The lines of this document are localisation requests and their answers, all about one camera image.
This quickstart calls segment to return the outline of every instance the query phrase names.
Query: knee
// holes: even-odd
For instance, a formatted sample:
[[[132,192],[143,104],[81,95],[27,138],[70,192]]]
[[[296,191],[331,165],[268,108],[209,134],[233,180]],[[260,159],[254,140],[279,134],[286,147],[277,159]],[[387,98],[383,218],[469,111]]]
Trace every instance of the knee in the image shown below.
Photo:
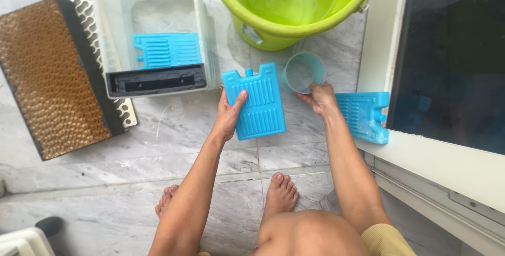
[[[260,229],[258,236],[258,246],[261,248],[265,243],[283,247],[283,252],[291,250],[291,254],[332,255],[335,247],[346,252],[342,255],[366,252],[359,234],[346,220],[337,214],[314,209],[272,218]]]

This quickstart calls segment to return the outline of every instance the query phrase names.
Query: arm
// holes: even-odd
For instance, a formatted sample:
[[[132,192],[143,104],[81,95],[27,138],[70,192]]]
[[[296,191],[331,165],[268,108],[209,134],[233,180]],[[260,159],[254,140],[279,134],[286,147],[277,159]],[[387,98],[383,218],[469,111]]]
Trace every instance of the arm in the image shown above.
[[[204,232],[212,190],[224,143],[233,136],[238,112],[248,97],[243,91],[233,106],[226,93],[218,104],[218,114],[211,133],[177,189],[156,229],[149,256],[196,255]]]
[[[393,225],[387,216],[379,186],[357,150],[338,109],[333,87],[312,84],[312,94],[297,93],[324,120],[331,175],[342,217],[362,234],[375,224]]]

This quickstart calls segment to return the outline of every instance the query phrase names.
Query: blue ice pack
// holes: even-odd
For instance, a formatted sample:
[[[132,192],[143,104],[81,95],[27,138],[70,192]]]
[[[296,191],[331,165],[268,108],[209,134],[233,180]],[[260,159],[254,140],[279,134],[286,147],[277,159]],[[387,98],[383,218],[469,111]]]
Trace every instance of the blue ice pack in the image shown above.
[[[387,144],[389,132],[381,125],[386,121],[381,110],[389,105],[389,92],[338,93],[335,98],[353,137]]]
[[[132,35],[133,46],[142,51],[140,69],[201,63],[198,33],[154,33]]]
[[[240,92],[248,91],[248,100],[238,114],[235,129],[239,140],[286,132],[282,110],[277,69],[274,62],[260,65],[260,72],[253,75],[253,69],[245,70],[245,77],[237,71],[221,74],[224,89],[230,105]]]

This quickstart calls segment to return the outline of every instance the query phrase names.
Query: label on bucket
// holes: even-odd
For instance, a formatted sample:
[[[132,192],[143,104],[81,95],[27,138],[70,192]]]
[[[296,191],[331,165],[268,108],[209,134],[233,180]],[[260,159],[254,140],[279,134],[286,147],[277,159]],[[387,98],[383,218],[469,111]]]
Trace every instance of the label on bucket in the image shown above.
[[[263,39],[261,39],[256,30],[245,23],[242,23],[242,34],[245,34],[250,40],[253,40],[256,45],[260,45],[263,42]]]

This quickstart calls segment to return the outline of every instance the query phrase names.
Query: black object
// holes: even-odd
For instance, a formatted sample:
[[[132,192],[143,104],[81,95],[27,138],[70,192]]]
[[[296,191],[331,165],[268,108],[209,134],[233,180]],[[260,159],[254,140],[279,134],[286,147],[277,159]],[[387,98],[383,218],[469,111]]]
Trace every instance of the black object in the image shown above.
[[[106,73],[111,97],[140,96],[204,88],[204,64]]]
[[[47,238],[57,234],[62,226],[62,220],[60,217],[49,217],[38,221],[35,227],[40,228]]]
[[[89,45],[86,34],[82,29],[81,21],[75,12],[75,5],[70,0],[56,0],[60,11],[65,19],[67,28],[74,41],[75,48],[79,52],[80,60],[84,65],[89,83],[92,85],[93,92],[97,98],[98,104],[104,113],[104,119],[110,134],[114,137],[125,132],[123,122],[116,112],[113,100],[107,97],[107,89],[104,85],[104,78],[99,64],[96,61],[93,50]]]
[[[386,127],[505,154],[505,0],[407,0]]]

